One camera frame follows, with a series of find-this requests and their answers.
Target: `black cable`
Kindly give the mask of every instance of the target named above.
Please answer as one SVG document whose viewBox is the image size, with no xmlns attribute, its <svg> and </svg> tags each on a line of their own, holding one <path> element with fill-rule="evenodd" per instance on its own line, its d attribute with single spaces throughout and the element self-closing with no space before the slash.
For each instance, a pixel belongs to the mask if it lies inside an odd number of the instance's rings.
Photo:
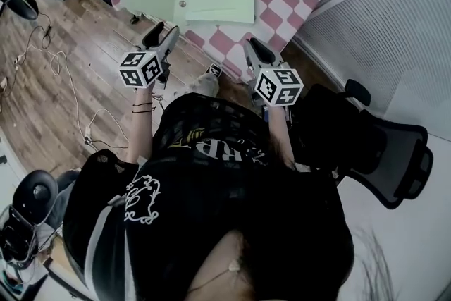
<svg viewBox="0 0 451 301">
<path fill-rule="evenodd" d="M 152 98 L 155 99 L 160 104 L 161 109 L 165 111 L 165 108 L 163 106 L 163 97 L 161 95 L 152 95 Z"/>
<path fill-rule="evenodd" d="M 25 48 L 25 53 L 23 54 L 23 60 L 22 60 L 21 63 L 19 63 L 19 61 L 18 61 L 17 64 L 14 65 L 14 79 L 13 79 L 13 82 L 11 83 L 11 86 L 9 87 L 9 92 L 7 94 L 5 94 L 6 93 L 6 89 L 4 89 L 3 92 L 0 94 L 0 112 L 1 112 L 2 107 L 3 107 L 3 99 L 4 98 L 8 98 L 11 95 L 11 93 L 13 92 L 13 88 L 14 88 L 14 85 L 16 84 L 16 80 L 17 80 L 17 69 L 16 68 L 18 66 L 22 66 L 25 63 L 25 61 L 27 60 L 28 47 L 30 46 L 31 38 L 32 38 L 32 36 L 33 36 L 33 34 L 35 33 L 36 30 L 42 29 L 42 32 L 44 32 L 44 36 L 43 36 L 43 38 L 41 40 L 41 48 L 47 49 L 48 47 L 50 47 L 51 37 L 50 37 L 49 31 L 51 29 L 51 20 L 50 20 L 50 17 L 47 14 L 44 14 L 44 13 L 39 13 L 39 14 L 42 15 L 42 16 L 46 16 L 47 19 L 49 19 L 49 26 L 47 27 L 47 31 L 41 25 L 36 26 L 31 31 L 30 36 L 28 37 L 27 46 Z M 44 40 L 46 38 L 49 39 L 49 42 L 48 42 L 48 44 L 46 46 L 44 46 Z"/>
<path fill-rule="evenodd" d="M 50 17 L 47 15 L 47 14 L 44 14 L 44 13 L 41 13 L 41 12 L 39 12 L 39 14 L 41 15 L 41 16 L 45 16 L 45 17 L 47 17 L 47 19 L 49 19 L 49 27 L 51 26 L 51 20 L 50 20 Z"/>
<path fill-rule="evenodd" d="M 39 14 L 40 14 L 41 16 L 47 17 L 47 19 L 49 20 L 49 26 L 47 27 L 47 31 L 45 32 L 45 34 L 44 34 L 44 36 L 43 36 L 43 38 L 42 38 L 42 40 L 41 40 L 41 48 L 47 49 L 47 48 L 50 47 L 50 44 L 51 44 L 51 38 L 50 38 L 51 20 L 50 20 L 50 17 L 49 17 L 47 14 L 44 14 L 44 13 L 41 13 L 41 12 L 39 12 Z M 47 43 L 46 46 L 44 46 L 44 40 L 45 40 L 46 38 L 49 40 L 49 42 Z"/>
<path fill-rule="evenodd" d="M 55 233 L 58 232 L 59 228 L 60 228 L 62 225 L 63 225 L 63 222 L 61 222 L 61 223 L 59 224 L 59 226 L 56 227 L 56 230 L 54 230 L 54 231 L 50 234 L 50 236 L 47 237 L 47 239 L 45 240 L 45 242 L 42 243 L 41 247 L 39 247 L 39 248 L 37 249 L 37 251 L 36 251 L 36 253 L 35 253 L 35 256 L 42 250 L 42 248 L 45 246 L 45 244 L 47 243 L 47 241 L 50 240 L 50 237 L 52 237 L 53 235 L 55 235 Z"/>
<path fill-rule="evenodd" d="M 106 145 L 107 147 L 110 148 L 117 148 L 117 149 L 127 149 L 128 147 L 119 147 L 119 146 L 111 146 L 108 143 L 104 142 L 103 140 L 92 140 L 91 143 L 103 143 L 104 145 Z"/>
</svg>

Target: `black string bracelet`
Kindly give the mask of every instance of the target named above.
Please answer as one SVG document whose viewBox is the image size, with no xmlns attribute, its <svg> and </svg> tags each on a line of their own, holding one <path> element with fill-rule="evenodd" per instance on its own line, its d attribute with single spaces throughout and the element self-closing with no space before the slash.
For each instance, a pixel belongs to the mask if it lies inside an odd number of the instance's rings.
<svg viewBox="0 0 451 301">
<path fill-rule="evenodd" d="M 149 103 L 141 103 L 141 104 L 133 104 L 133 106 L 145 106 L 146 104 L 152 104 L 152 102 L 149 102 Z"/>
<path fill-rule="evenodd" d="M 141 111 L 141 112 L 135 112 L 135 111 L 133 111 L 132 113 L 133 113 L 133 114 L 139 114 L 139 113 L 151 113 L 151 112 L 153 112 L 154 110 L 155 110 L 155 107 L 152 108 L 150 111 Z"/>
</svg>

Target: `black t-shirt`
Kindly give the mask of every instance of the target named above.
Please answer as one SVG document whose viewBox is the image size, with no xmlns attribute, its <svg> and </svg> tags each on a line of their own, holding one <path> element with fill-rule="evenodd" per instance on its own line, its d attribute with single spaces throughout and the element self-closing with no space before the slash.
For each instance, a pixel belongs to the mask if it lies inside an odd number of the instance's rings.
<svg viewBox="0 0 451 301">
<path fill-rule="evenodd" d="M 79 277 L 101 301 L 184 300 L 210 251 L 241 228 L 268 135 L 251 111 L 187 94 L 165 110 L 138 172 L 110 151 L 91 156 L 63 226 Z"/>
</svg>

